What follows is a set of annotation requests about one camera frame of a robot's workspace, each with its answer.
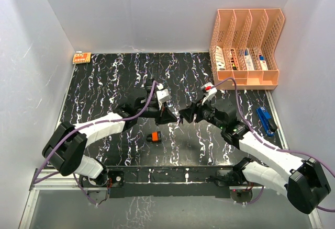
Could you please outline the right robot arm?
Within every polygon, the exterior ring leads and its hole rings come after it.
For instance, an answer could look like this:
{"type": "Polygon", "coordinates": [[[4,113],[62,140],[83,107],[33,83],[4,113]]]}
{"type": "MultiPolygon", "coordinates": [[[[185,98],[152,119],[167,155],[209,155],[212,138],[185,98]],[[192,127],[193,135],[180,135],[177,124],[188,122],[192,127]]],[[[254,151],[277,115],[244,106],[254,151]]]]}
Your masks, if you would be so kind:
{"type": "Polygon", "coordinates": [[[319,161],[312,157],[302,159],[268,144],[238,120],[231,102],[194,102],[179,114],[188,123],[209,122],[221,130],[225,142],[257,158],[257,161],[245,158],[234,166],[233,179],[237,184],[254,182],[275,190],[304,214],[310,214],[331,192],[319,161]]]}

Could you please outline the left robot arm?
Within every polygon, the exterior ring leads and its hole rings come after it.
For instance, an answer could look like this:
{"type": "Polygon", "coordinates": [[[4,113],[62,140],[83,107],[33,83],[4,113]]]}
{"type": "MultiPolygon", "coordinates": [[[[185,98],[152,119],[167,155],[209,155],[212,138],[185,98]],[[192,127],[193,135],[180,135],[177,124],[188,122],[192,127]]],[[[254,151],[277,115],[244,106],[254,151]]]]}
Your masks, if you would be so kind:
{"type": "Polygon", "coordinates": [[[101,118],[77,124],[63,122],[47,142],[42,155],[62,176],[79,174],[101,187],[108,181],[108,169],[97,159],[86,156],[85,149],[107,136],[129,130],[137,124],[138,118],[152,118],[156,125],[176,122],[177,117],[166,104],[170,98],[167,89],[153,94],[138,90],[101,118]]]}

